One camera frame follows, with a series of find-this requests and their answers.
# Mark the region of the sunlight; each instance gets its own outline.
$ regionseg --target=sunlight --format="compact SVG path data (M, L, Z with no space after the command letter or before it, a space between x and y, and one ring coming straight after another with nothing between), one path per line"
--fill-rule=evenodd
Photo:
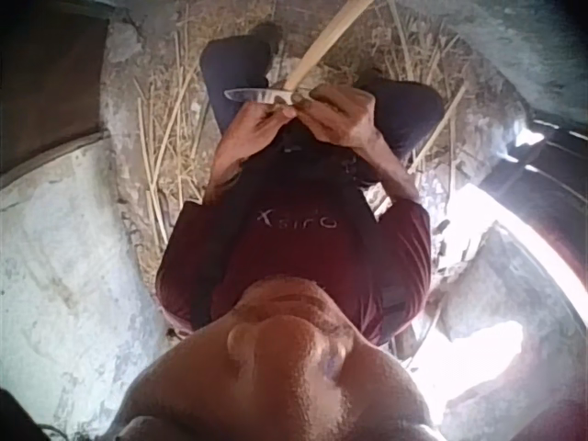
M588 293L560 255L535 230L494 198L467 184L451 199L451 223L444 235L448 262L460 262L473 241L479 241L498 222L533 255L560 287L588 325ZM523 327L503 322L450 342L434 329L413 362L412 373L436 424L441 424L447 402L464 391L498 377L521 351Z
M418 355L413 379L423 393L435 424L447 402L485 381L496 379L520 354L523 326L498 323L450 342L433 330Z
M535 131L531 131L529 129L522 129L518 135L516 135L516 141L514 142L515 147L520 147L521 145L535 145L538 142L541 142L545 139L545 136L541 133L537 133Z
M588 292L583 283L551 245L512 211L485 191L466 184L451 200L449 217L448 233L462 243L499 222L549 273L588 326Z

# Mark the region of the weathered wall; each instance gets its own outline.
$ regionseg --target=weathered wall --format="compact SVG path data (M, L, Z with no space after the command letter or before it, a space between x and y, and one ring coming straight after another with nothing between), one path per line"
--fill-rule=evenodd
M560 123L588 123L588 55L552 0L398 0L443 18L528 103Z
M104 430L165 342L108 156L99 141L0 193L0 384L35 421L70 434Z
M556 401L586 405L586 341L579 319L508 232L491 230L448 296L441 323L451 339L513 321L523 327L523 342L501 376L449 403L441 426L447 439L504 441Z

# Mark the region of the maroon shirt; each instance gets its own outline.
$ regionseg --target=maroon shirt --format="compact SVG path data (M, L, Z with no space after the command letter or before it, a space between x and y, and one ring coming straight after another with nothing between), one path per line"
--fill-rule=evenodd
M370 341L377 342L382 299L371 293L370 272L356 249L353 225L316 184L268 188L239 239L222 283L212 296L211 316L231 310L243 292L265 277L286 275L317 282ZM165 250L156 294L174 327L189 333L190 295L206 258L213 206L187 202ZM379 219L390 250L392 275L406 301L404 324L424 307L431 277L429 217L409 200L396 202Z

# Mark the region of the knife blade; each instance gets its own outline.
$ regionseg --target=knife blade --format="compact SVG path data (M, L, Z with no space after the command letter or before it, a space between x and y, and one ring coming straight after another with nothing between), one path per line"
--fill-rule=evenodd
M280 89L241 88L225 90L224 95L232 101L246 103L288 104L292 105L302 99L298 92Z

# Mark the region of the man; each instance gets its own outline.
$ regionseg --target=man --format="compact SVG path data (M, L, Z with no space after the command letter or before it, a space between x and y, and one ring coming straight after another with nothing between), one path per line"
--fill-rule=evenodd
M267 87L278 29L201 56L222 133L204 203L187 202L157 278L191 334L130 387L106 438L440 439L381 345L424 306L428 216L400 158L443 115L438 94L373 73L295 107L240 106ZM379 180L379 221L359 187Z

